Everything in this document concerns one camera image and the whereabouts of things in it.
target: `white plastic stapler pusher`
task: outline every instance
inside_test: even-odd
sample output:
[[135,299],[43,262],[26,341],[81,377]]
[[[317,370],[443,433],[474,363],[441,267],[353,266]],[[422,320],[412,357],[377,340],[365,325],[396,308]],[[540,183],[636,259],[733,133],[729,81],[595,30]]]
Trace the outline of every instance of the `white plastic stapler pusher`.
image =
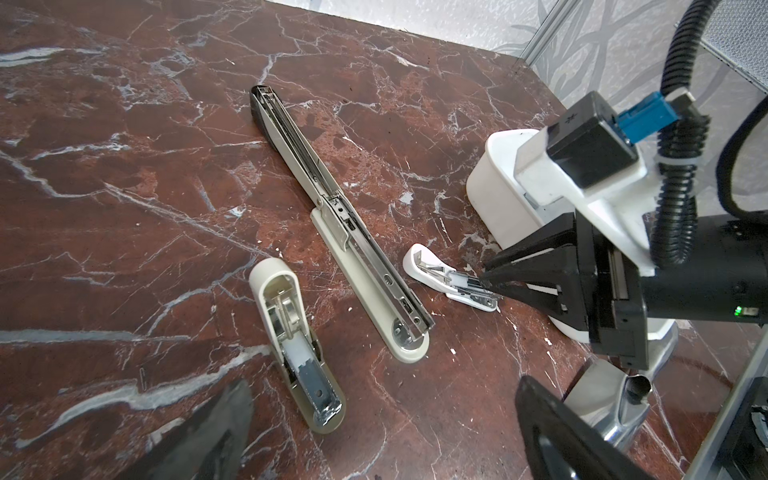
[[346,413],[346,399],[323,358],[301,300],[299,279],[279,258],[256,264],[248,278],[270,337],[278,370],[310,428],[336,430]]
[[500,295],[483,288],[476,276],[456,271],[420,243],[414,243],[408,250],[402,259],[402,268],[414,280],[443,292],[449,299],[485,312],[496,310],[501,299]]

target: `brown marble tabletop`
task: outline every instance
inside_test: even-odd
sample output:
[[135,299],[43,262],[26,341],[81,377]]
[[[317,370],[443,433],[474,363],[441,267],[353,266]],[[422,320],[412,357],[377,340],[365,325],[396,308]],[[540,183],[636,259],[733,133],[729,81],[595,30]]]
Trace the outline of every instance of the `brown marble tabletop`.
[[[259,0],[0,3],[0,478],[112,478],[229,381],[255,413],[239,478],[530,478],[514,394],[562,394],[589,350],[512,300],[414,283],[428,358],[393,359],[250,118],[275,88],[395,265],[478,271],[465,194],[494,131],[564,111],[517,58]],[[296,272],[349,400],[315,435],[246,281]],[[631,458],[679,478],[757,341],[685,325]]]

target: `black corrugated tube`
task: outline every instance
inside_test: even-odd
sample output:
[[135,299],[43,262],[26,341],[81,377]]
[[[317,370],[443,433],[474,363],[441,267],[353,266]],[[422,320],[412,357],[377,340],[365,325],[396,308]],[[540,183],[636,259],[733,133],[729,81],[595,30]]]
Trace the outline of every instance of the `black corrugated tube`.
[[[685,11],[670,44],[661,94],[665,97],[680,87],[690,89],[690,78],[701,35],[720,0],[693,0]],[[707,139],[710,119],[680,113],[680,119],[659,131],[658,154],[665,158],[700,157]],[[659,163],[664,176],[656,220],[650,234],[650,256],[659,268],[681,265],[688,260],[697,226],[694,176],[696,164]]]

